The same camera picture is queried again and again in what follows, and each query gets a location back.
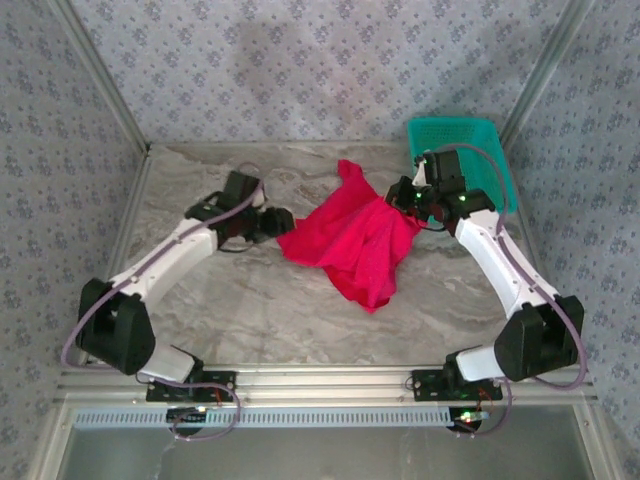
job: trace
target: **plastic basket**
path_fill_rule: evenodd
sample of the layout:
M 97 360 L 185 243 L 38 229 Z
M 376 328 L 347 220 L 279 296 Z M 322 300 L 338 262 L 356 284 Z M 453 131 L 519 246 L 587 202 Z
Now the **plastic basket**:
M 496 161 L 507 186 L 509 213 L 517 210 L 515 189 L 509 175 L 507 161 L 504 158 L 496 127 L 490 120 L 470 117 L 420 117 L 409 120 L 407 128 L 414 175 L 416 167 L 413 160 L 425 150 L 435 150 L 448 143 L 469 143 L 481 148 Z M 458 149 L 458 156 L 467 188 L 484 190 L 498 212 L 502 212 L 504 202 L 500 182 L 491 164 L 478 153 L 466 148 Z

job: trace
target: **red cloth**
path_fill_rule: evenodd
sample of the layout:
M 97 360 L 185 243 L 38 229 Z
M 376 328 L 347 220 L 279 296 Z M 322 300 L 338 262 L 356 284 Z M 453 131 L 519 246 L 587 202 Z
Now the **red cloth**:
M 285 258 L 323 268 L 345 298 L 373 313 L 395 293 L 395 269 L 420 227 L 378 196 L 359 165 L 340 160 L 338 174 L 342 186 L 277 241 Z

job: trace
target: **gray marble surface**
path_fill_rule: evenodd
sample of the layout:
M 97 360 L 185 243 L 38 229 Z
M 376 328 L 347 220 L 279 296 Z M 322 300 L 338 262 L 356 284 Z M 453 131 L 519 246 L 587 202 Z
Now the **gray marble surface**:
M 404 144 L 315 143 L 154 146 L 128 264 L 165 238 L 184 210 L 222 188 L 243 162 L 259 165 L 267 195 L 297 217 L 340 185 L 337 160 L 360 164 L 384 195 L 410 172 Z M 509 231 L 521 243 L 516 217 Z M 368 314 L 322 270 L 297 266 L 271 240 L 218 253 L 187 274 L 152 313 L 156 335 L 207 363 L 440 364 L 492 341 L 505 323 L 473 258 L 446 233 L 424 232 L 397 270 L 398 292 Z

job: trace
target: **patterned wallpaper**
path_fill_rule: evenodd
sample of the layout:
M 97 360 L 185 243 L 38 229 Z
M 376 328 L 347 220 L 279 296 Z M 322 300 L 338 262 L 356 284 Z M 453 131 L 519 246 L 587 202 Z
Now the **patterned wallpaper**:
M 604 0 L 510 152 L 551 280 L 584 299 L 583 338 L 605 409 L 640 478 L 640 6 Z
M 389 139 L 499 126 L 563 1 L 72 0 L 151 142 Z
M 0 1 L 0 478 L 23 478 L 140 155 L 45 0 Z

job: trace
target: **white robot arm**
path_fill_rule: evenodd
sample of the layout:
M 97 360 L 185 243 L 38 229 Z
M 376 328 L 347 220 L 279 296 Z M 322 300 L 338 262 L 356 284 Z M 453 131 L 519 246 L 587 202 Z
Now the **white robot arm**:
M 417 167 L 413 180 L 402 177 L 389 189 L 387 203 L 418 220 L 442 223 L 487 276 L 508 320 L 493 344 L 447 357 L 444 375 L 452 389 L 483 379 L 519 381 L 575 363 L 573 336 L 584 317 L 578 299 L 561 297 L 533 268 L 485 192 L 467 190 L 455 150 L 425 154 Z
M 80 298 L 78 347 L 126 375 L 141 373 L 178 383 L 192 377 L 201 362 L 157 342 L 149 315 L 169 289 L 227 239 L 242 236 L 259 243 L 294 228 L 289 211 L 264 208 L 265 201 L 260 180 L 232 172 L 222 192 L 189 208 L 185 219 L 147 256 L 108 282 L 89 281 Z M 92 313 L 100 301 L 103 305 Z

